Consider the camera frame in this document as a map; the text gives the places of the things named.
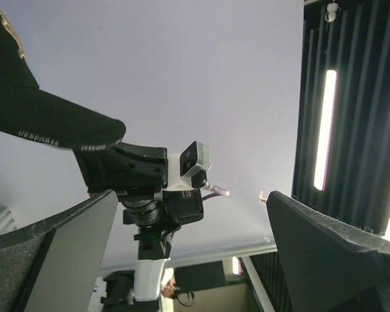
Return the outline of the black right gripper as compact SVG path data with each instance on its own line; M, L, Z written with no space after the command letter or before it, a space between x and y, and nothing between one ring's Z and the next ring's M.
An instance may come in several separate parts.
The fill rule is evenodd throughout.
M114 190L123 224L173 233L204 218L201 192L161 190L167 184L167 149L119 143L103 151L76 153L89 193Z

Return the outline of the black baseball cap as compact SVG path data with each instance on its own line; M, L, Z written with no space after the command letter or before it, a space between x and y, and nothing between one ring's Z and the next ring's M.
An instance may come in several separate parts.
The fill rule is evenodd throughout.
M0 132L56 148L94 152L121 142L126 126L42 90L20 39L0 9Z

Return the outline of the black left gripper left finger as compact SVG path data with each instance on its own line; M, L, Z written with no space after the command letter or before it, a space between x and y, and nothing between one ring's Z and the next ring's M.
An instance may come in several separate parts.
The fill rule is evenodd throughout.
M106 191L0 235L0 311L87 311L117 208Z

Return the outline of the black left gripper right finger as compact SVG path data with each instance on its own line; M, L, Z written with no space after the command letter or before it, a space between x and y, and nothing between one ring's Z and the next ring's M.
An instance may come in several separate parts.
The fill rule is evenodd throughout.
M390 241L279 191L266 208L295 311L390 311Z

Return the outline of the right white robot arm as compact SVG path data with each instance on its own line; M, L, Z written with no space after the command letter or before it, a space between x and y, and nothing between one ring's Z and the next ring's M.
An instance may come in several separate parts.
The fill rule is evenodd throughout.
M123 224L138 227L131 311L159 311L172 237L204 216L201 189L211 168L209 147L194 141L182 153L169 154L166 148L120 142L84 145L74 155L89 195L114 191L124 207Z

